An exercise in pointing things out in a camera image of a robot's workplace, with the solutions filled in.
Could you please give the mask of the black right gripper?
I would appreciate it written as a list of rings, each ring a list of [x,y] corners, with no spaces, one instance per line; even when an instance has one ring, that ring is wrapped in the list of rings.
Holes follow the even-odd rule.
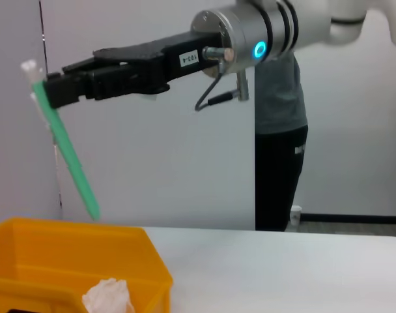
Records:
[[[170,89],[166,81],[216,65],[214,60],[205,59],[202,52],[205,48],[220,47],[219,33],[188,31],[135,46],[96,50],[93,56],[97,60],[127,65],[66,67],[62,74],[48,74],[49,104],[59,109],[79,102],[81,97],[100,101],[131,94],[158,95]]]

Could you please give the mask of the white paper cup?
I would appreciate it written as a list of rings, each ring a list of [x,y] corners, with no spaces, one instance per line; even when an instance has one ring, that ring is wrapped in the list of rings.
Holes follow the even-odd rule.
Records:
[[[300,224],[302,215],[302,208],[299,205],[293,205],[290,210],[290,224],[294,227],[298,227]]]

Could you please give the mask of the green pen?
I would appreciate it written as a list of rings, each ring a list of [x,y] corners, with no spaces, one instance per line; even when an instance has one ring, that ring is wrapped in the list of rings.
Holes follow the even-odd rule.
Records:
[[[79,197],[85,205],[86,212],[92,220],[99,220],[100,206],[85,176],[82,165],[68,137],[61,117],[57,111],[50,106],[50,101],[48,100],[45,87],[42,83],[42,69],[37,65],[34,59],[22,62],[20,67],[31,84],[31,98],[37,107],[39,116],[41,116],[46,128],[51,132],[54,142],[62,154],[68,172],[78,190]]]

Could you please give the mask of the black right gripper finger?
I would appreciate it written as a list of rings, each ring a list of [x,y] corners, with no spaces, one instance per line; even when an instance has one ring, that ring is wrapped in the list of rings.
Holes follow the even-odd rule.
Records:
[[[71,74],[76,72],[88,72],[99,68],[113,67],[119,65],[120,63],[115,61],[90,58],[77,63],[73,63],[71,65],[67,65],[62,68],[62,72],[64,74]]]

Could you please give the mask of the white paper ball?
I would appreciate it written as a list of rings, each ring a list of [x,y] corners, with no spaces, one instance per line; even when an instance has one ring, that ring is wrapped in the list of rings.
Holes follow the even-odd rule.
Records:
[[[135,313],[125,280],[101,280],[82,296],[88,313]]]

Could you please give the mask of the person grey shirt black trousers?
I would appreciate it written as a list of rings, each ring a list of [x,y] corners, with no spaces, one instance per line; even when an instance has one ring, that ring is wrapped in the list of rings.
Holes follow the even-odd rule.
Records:
[[[304,163],[308,122],[293,53],[255,67],[255,229],[285,231]]]

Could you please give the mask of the yellow plastic bin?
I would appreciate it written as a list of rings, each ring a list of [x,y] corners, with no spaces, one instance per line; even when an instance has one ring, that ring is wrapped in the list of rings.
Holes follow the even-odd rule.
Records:
[[[0,222],[0,313],[87,313],[99,281],[125,280],[135,313],[171,313],[173,279],[142,228]]]

